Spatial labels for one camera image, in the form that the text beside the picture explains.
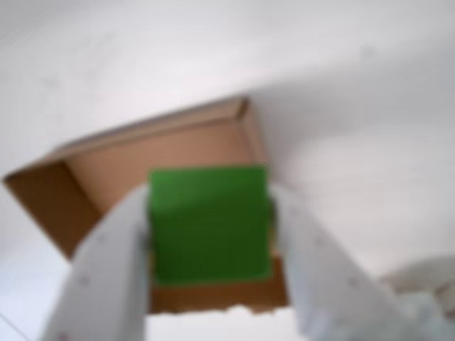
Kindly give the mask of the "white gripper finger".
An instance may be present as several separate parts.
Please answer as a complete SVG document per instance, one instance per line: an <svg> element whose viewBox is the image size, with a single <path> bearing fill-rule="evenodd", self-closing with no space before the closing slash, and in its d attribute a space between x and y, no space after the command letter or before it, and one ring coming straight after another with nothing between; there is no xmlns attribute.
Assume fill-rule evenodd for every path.
<svg viewBox="0 0 455 341"><path fill-rule="evenodd" d="M149 197L130 191L79 244L42 340L145 340Z"/></svg>
<svg viewBox="0 0 455 341"><path fill-rule="evenodd" d="M336 331L370 332L404 315L320 225L292 191L272 183L277 249L299 332L326 340Z"/></svg>

